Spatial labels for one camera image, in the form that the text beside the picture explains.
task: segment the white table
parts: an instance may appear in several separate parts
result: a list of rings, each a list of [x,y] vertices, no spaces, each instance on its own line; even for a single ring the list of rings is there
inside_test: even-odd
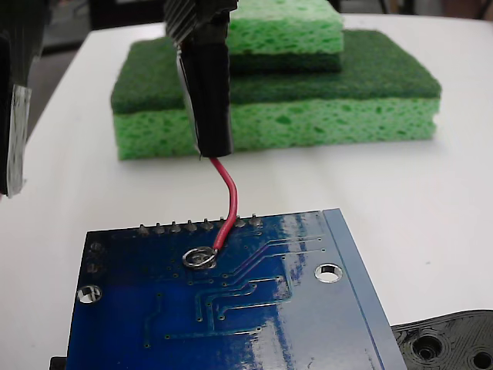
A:
[[[349,15],[443,86],[435,139],[239,153],[223,162],[247,216],[339,207],[392,325],[493,309],[493,24]],[[0,205],[0,368],[64,355],[86,231],[227,213],[197,157],[119,162],[109,97],[129,46],[161,25],[93,32],[26,151],[22,194]]]

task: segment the black 3d printed part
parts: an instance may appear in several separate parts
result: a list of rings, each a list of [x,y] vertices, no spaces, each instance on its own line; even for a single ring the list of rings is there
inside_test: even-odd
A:
[[[52,357],[52,360],[49,363],[49,370],[65,370],[66,365],[66,357]]]
[[[0,194],[22,188],[33,59],[41,53],[45,0],[0,1]]]
[[[186,104],[193,115],[197,148],[202,156],[233,152],[230,123],[230,58],[225,44],[191,45],[179,54]]]
[[[492,370],[493,311],[466,311],[392,328],[408,370]]]

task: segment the green sponge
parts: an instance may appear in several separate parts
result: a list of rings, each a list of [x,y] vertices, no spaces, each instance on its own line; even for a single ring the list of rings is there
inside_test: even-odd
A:
[[[327,0],[247,0],[238,7],[227,39],[233,74],[340,71],[343,22]]]
[[[232,78],[236,150],[433,136],[438,82],[387,36],[344,34],[342,73]],[[195,153],[175,58],[166,39],[132,46],[112,96],[120,159]]]

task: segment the red wire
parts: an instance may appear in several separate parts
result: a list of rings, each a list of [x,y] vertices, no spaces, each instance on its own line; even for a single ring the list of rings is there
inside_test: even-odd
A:
[[[217,233],[213,245],[213,249],[219,252],[236,220],[236,214],[238,213],[238,190],[236,190],[233,179],[221,162],[217,158],[210,158],[210,162],[216,167],[217,172],[219,172],[230,190],[230,212],[228,213],[228,218],[224,222],[224,225],[220,228],[219,233]]]

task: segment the metal ring pad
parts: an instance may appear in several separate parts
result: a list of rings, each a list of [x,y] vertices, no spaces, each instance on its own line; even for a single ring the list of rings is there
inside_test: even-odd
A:
[[[183,264],[193,270],[204,270],[216,266],[217,251],[211,247],[190,249],[182,257]]]

